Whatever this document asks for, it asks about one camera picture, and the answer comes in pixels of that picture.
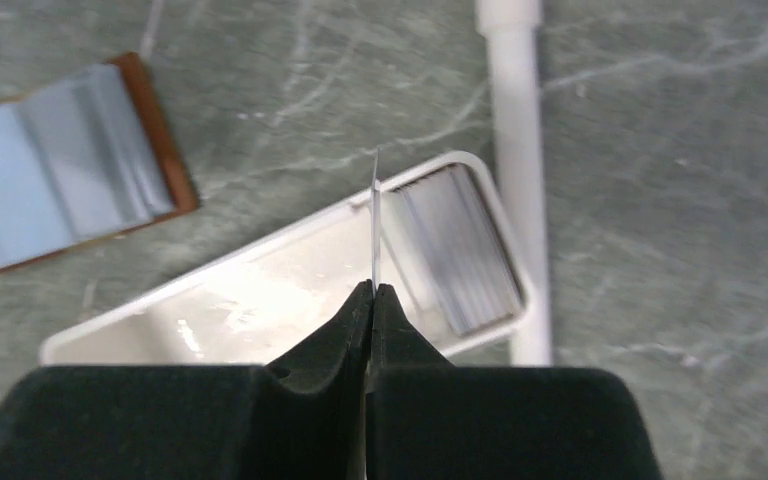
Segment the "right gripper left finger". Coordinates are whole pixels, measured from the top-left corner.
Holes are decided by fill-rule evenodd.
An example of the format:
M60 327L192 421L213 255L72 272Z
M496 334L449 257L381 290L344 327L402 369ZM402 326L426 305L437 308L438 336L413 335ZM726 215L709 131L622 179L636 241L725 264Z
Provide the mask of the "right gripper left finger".
M365 477L365 383L374 286L362 281L323 326L248 369L241 479Z

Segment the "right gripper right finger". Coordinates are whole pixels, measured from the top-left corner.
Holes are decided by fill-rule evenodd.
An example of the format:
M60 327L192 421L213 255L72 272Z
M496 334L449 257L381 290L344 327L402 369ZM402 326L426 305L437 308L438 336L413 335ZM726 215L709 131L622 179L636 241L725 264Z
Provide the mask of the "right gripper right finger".
M407 319L389 284L377 287L365 392L368 479L444 479L454 366Z

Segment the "silver VIP credit card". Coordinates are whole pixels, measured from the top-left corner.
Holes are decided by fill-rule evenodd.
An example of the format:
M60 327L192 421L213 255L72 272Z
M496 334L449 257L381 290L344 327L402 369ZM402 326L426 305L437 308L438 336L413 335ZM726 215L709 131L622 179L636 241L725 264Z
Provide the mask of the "silver VIP credit card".
M371 282L372 296L378 296L378 287L380 284L380 257L381 257L381 204L380 204L380 182L378 180L378 166L380 158L380 148L377 147L373 158L372 180L370 185L370 219L371 219Z

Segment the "brown leather card holder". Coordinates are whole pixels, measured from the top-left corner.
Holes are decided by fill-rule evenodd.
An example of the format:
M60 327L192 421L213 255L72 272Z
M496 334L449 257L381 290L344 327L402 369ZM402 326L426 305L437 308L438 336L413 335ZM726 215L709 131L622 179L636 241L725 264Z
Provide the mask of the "brown leather card holder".
M0 272L198 205L138 54L0 102Z

